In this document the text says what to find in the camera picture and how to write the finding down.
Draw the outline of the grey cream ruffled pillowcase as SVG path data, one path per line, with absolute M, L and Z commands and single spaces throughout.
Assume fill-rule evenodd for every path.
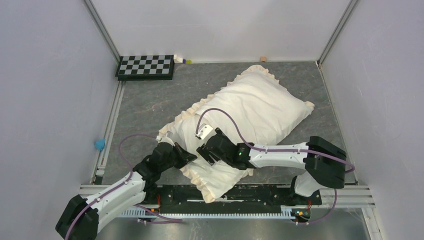
M 242 141 L 276 145 L 314 110 L 282 86 L 267 68 L 252 65 L 219 91 L 195 102 L 159 132 L 173 133 L 172 139 L 191 154 L 201 142 L 197 125 L 220 128 L 234 143 Z

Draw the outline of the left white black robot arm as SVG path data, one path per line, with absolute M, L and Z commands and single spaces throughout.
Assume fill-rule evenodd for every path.
M 60 216 L 55 230 L 65 240 L 94 240 L 98 233 L 128 208 L 157 198 L 154 188 L 161 174 L 180 169 L 196 160 L 195 154 L 178 143 L 160 142 L 125 177 L 104 190 L 82 197 L 72 197 Z

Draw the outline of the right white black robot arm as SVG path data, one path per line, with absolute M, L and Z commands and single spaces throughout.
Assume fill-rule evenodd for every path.
M 232 143 L 219 129 L 203 125 L 195 136 L 202 142 L 197 152 L 208 162 L 224 162 L 238 170 L 264 167 L 302 169 L 292 179 L 289 199 L 302 204 L 319 189 L 342 189 L 345 186 L 347 154 L 319 136 L 292 145 Z

